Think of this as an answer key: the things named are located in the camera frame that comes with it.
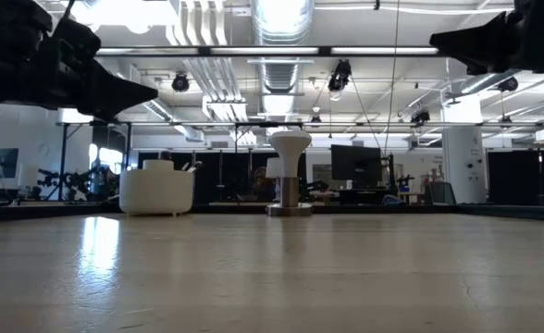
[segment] black monitor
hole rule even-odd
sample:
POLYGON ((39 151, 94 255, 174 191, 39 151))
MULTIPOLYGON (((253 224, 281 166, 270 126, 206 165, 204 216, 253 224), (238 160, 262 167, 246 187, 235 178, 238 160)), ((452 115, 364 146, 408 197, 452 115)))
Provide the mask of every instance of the black monitor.
POLYGON ((335 180, 352 180, 364 187, 376 187, 383 180, 381 150, 332 145, 331 177, 335 180))

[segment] air duct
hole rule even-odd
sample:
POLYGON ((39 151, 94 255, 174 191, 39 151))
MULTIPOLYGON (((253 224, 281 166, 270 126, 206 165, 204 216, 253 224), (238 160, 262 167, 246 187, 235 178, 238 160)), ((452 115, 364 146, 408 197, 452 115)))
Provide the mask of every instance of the air duct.
MULTIPOLYGON (((255 43, 258 45, 303 44, 313 20, 314 0, 251 0, 255 43)), ((259 65, 263 107, 268 114, 283 116, 294 105, 301 67, 297 64, 259 65)))

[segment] wooden floor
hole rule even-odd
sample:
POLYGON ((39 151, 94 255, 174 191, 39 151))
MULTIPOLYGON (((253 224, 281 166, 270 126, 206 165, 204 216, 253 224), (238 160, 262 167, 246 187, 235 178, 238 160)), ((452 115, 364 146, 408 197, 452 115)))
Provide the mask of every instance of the wooden floor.
POLYGON ((544 332, 544 222, 0 223, 0 332, 544 332))

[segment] computer monitor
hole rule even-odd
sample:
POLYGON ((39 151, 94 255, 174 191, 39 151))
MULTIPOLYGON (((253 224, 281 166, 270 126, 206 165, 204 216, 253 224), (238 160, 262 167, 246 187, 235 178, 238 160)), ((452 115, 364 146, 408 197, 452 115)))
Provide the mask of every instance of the computer monitor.
POLYGON ((383 180, 381 150, 332 145, 331 176, 335 180, 352 180, 357 185, 376 187, 383 180))

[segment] white ceiling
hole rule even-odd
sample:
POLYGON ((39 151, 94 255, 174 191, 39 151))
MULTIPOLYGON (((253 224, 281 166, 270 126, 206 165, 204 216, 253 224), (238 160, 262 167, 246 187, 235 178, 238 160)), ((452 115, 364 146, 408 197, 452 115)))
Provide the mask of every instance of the white ceiling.
MULTIPOLYGON (((56 3, 44 2, 46 8, 59 11, 56 3)), ((249 12, 249 0, 226 1, 226 7, 235 8, 227 14, 227 36, 232 44, 252 43, 252 18, 237 15, 238 12, 249 12)), ((373 5, 374 1, 341 1, 319 0, 316 7, 373 5)), ((382 0, 383 6, 395 7, 397 1, 382 0)), ((513 0, 415 0, 401 1, 401 7, 431 9, 431 10, 460 10, 460 9, 500 9, 513 6, 513 0)), ((496 14, 443 16, 419 15, 401 13, 397 45, 428 45, 430 35, 440 31, 450 31, 458 28, 468 28, 481 25, 492 19, 496 14)), ((316 9, 313 25, 310 30, 309 44, 314 45, 395 45, 397 14, 388 10, 322 10, 316 9)), ((140 46, 140 45, 169 45, 165 37, 165 27, 155 26, 145 34, 134 34, 122 26, 102 26, 97 32, 104 46, 140 46)), ((294 115, 289 120, 308 120, 313 114, 312 107, 321 107, 324 121, 329 121, 330 103, 328 90, 323 92, 328 74, 337 63, 337 58, 315 58, 313 65, 304 65, 301 77, 300 93, 304 96, 296 98, 294 115)), ((356 88, 361 97, 364 108, 372 119, 387 121, 391 111, 393 121, 400 111, 405 121, 409 121, 410 113, 414 110, 406 106, 427 92, 427 89, 442 85, 447 80, 446 59, 444 58, 398 58, 395 73, 392 58, 352 58, 352 75, 357 82, 356 88), (395 80, 393 96, 389 93, 391 80, 395 80)), ((248 103, 248 115, 255 116, 260 110, 259 97, 261 92, 255 67, 247 64, 247 58, 233 58, 233 67, 241 93, 248 103)), ((166 80, 175 77, 177 71, 186 71, 182 60, 178 58, 121 58, 118 60, 121 68, 130 65, 142 73, 142 83, 155 85, 155 78, 166 80)), ((516 76, 520 82, 520 89, 544 79, 544 74, 537 75, 522 72, 516 76)), ((186 93, 173 93, 171 81, 165 81, 160 90, 161 98, 172 107, 180 119, 204 120, 200 111, 202 106, 202 92, 194 81, 191 89, 186 93)), ((484 119, 496 119, 502 113, 502 106, 508 113, 516 109, 535 105, 544 101, 544 84, 525 93, 517 94, 503 103, 498 92, 482 92, 482 114, 484 119)), ((439 96, 435 93, 424 102, 430 102, 439 96)), ((431 115, 439 119, 439 104, 434 104, 431 115)), ((134 109, 123 114, 128 119, 142 119, 142 110, 134 109)), ((333 121, 355 121, 364 119, 361 105, 351 83, 343 93, 341 100, 331 103, 333 121)), ((544 109, 521 116, 521 121, 535 121, 544 119, 544 109)))

